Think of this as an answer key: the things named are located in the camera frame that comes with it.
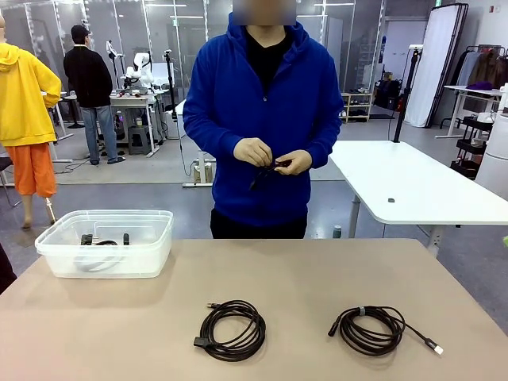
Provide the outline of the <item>person's right hand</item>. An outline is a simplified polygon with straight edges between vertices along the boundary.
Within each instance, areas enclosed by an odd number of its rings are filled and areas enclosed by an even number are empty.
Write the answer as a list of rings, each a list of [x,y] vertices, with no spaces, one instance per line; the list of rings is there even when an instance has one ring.
[[[269,167],[273,160],[271,149],[257,137],[239,140],[234,147],[233,155],[237,160],[255,167]]]

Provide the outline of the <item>person's left hand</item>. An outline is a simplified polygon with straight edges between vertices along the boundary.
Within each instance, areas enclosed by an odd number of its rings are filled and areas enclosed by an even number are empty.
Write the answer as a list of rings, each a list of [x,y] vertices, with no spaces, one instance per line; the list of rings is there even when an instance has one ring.
[[[299,175],[310,169],[312,157],[306,150],[296,150],[280,156],[275,162],[275,170],[278,173],[282,175]]]

